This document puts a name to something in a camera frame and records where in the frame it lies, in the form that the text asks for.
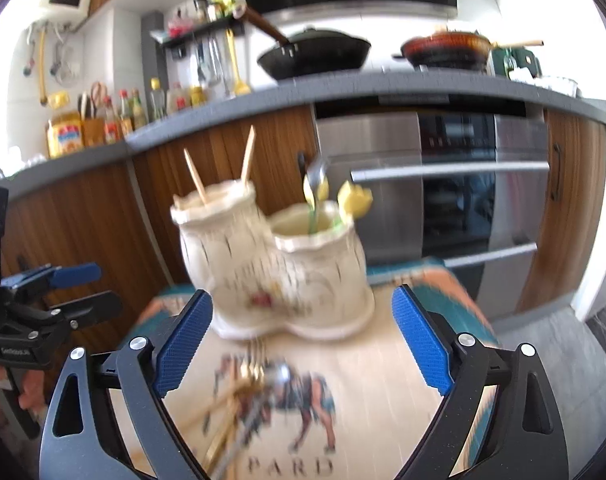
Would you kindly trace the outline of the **left hand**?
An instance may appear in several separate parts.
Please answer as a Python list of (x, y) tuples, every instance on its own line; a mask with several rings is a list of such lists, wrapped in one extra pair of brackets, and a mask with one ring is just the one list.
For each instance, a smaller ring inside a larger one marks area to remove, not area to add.
[[(0, 382), (4, 382), (8, 374), (0, 366)], [(45, 406), (44, 396), (45, 373), (42, 370), (27, 370), (23, 375), (19, 396), (19, 405), (23, 410), (41, 411)]]

